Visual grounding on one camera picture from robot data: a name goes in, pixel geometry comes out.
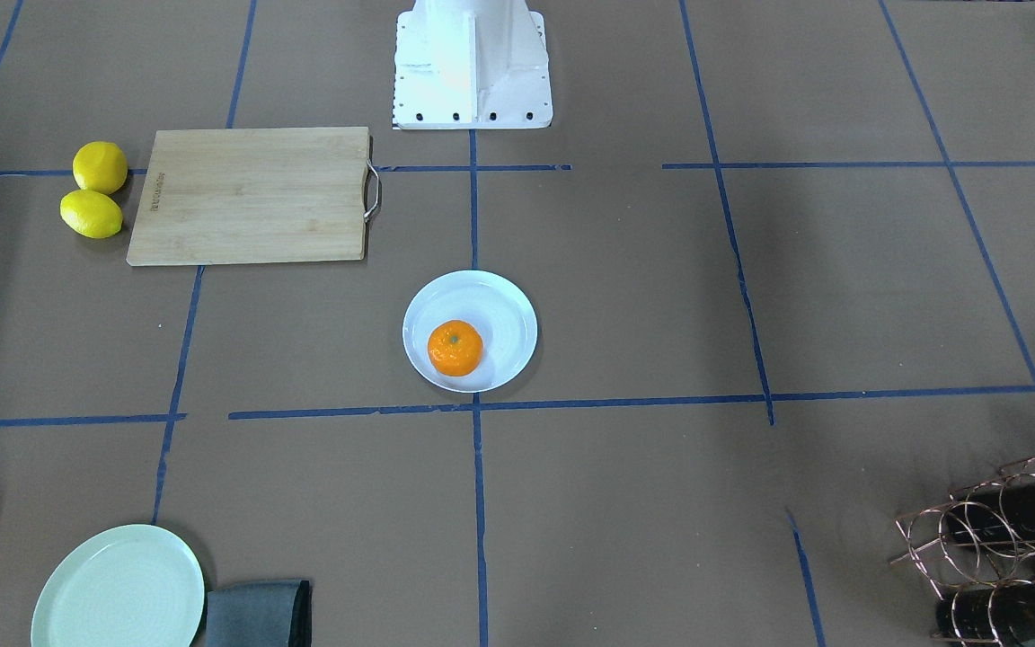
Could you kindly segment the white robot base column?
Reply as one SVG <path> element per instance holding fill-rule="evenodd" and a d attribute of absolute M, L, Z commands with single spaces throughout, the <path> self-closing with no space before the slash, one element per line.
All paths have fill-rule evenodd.
<path fill-rule="evenodd" d="M 394 129 L 551 126 L 545 22 L 526 1 L 416 1 L 395 37 Z"/>

